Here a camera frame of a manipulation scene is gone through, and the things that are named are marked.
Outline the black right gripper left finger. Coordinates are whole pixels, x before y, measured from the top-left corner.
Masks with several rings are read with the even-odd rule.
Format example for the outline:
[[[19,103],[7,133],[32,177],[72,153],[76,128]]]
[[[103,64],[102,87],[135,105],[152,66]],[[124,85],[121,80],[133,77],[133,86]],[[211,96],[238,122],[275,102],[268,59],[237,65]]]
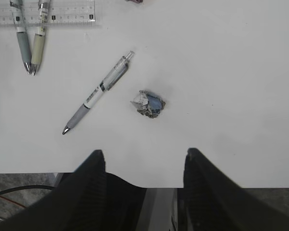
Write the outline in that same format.
[[[145,193],[107,173],[95,150],[45,197],[0,222],[0,231],[134,231]]]

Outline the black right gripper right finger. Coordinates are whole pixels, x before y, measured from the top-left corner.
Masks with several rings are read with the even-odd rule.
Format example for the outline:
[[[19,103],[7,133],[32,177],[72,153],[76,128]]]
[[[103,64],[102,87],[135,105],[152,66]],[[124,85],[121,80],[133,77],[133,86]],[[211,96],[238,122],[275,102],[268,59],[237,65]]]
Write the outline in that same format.
[[[289,216],[246,192],[197,148],[187,151],[184,200],[195,231],[289,231]]]

